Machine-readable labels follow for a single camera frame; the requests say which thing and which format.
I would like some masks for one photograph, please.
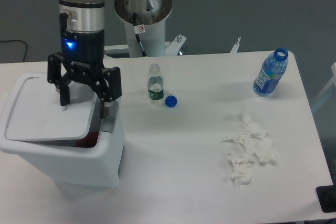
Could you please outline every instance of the water bottle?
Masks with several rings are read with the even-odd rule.
[[[262,64],[261,71],[254,82],[255,92],[267,97],[274,91],[276,85],[284,75],[288,63],[288,51],[286,48],[278,48],[271,53]]]
[[[151,64],[147,80],[148,96],[152,100],[163,98],[163,76],[158,64]]]

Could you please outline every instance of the crumpled tissue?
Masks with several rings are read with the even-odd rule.
[[[228,159],[232,163],[231,180],[235,185],[249,184],[251,181],[251,164],[256,161],[260,165],[275,164],[277,157],[273,142],[260,123],[252,121],[250,115],[242,114],[244,129],[242,132],[224,136],[223,142],[239,144],[244,148],[242,153],[230,152]]]

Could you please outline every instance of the bottle cap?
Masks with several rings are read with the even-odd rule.
[[[279,47],[277,50],[274,52],[274,58],[278,61],[284,61],[288,57],[288,51],[284,47]]]
[[[176,104],[177,104],[177,98],[173,95],[169,95],[166,97],[166,105],[169,107],[169,108],[172,108],[172,107],[175,107]]]

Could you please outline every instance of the white table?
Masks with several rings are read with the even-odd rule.
[[[0,222],[270,223],[328,219],[315,188],[331,185],[320,140],[292,53],[272,97],[252,84],[270,52],[108,59],[122,73],[127,143],[117,188],[55,183],[18,156],[0,152]],[[151,63],[164,74],[175,108],[141,100]],[[46,62],[0,65],[0,93]],[[249,113],[269,132],[278,165],[253,167],[249,185],[229,181],[222,138]]]

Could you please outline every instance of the blue bottle label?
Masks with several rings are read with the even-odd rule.
[[[275,74],[273,72],[265,72],[261,69],[259,76],[254,83],[255,89],[257,89],[260,93],[272,93],[280,78],[275,78]]]

